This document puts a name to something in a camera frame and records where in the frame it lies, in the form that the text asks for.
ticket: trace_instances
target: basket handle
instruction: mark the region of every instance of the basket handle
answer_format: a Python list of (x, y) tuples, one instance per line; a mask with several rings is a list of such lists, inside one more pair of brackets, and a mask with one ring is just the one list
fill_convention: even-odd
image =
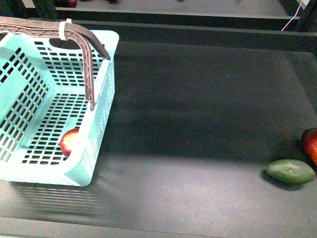
[[(34, 21), (12, 17), (0, 17), (0, 33), (25, 34), (32, 37), (59, 38), (59, 22)], [(90, 109), (95, 108), (93, 57), (89, 43), (99, 55), (110, 60), (108, 52), (97, 37), (85, 27), (65, 23), (64, 35), (66, 39), (76, 42), (83, 51), (83, 71), (85, 83), (85, 98), (90, 102)]]

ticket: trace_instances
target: white cable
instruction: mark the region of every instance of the white cable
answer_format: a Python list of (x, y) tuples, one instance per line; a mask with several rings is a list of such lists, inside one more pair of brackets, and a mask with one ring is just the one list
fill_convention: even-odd
[(71, 23), (71, 19), (67, 19), (66, 21), (61, 21), (59, 23), (58, 34), (62, 41), (67, 41), (65, 38), (65, 24)]
[(299, 9), (301, 9), (301, 6), (302, 6), (303, 3), (304, 3), (304, 1), (302, 0), (301, 3), (299, 4), (298, 8), (297, 8), (295, 16), (292, 19), (289, 20), (289, 22), (284, 26), (284, 28), (281, 31), (284, 31), (285, 28), (288, 26), (288, 24), (291, 23), (291, 21), (295, 19), (295, 17), (297, 16), (297, 14), (299, 12)]

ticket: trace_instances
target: red apple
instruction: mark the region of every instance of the red apple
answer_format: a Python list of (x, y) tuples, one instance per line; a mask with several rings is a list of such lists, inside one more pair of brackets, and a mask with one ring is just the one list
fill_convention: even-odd
[(66, 132), (60, 140), (60, 149), (63, 155), (68, 158), (72, 148), (76, 146), (79, 128), (74, 128)]
[(61, 4), (61, 7), (75, 8), (77, 6), (78, 0), (57, 0), (57, 2)]
[(303, 132), (302, 146), (311, 160), (317, 165), (317, 128), (306, 129)]

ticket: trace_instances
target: green mango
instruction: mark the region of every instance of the green mango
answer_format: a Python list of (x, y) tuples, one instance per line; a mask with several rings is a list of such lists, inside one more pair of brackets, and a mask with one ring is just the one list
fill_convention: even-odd
[(277, 160), (265, 169), (273, 178), (289, 184), (304, 184), (315, 179), (314, 170), (299, 160)]

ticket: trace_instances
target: shelf surface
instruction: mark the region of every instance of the shelf surface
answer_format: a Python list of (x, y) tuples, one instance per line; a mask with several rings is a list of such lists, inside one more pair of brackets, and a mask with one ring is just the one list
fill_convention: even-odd
[(287, 16), (278, 0), (105, 0), (79, 1), (75, 11), (111, 11), (157, 14)]
[(1, 217), (164, 237), (317, 234), (317, 179), (263, 173), (282, 157), (313, 166), (300, 147), (317, 125), (312, 54), (121, 42), (115, 73), (92, 183), (0, 181)]

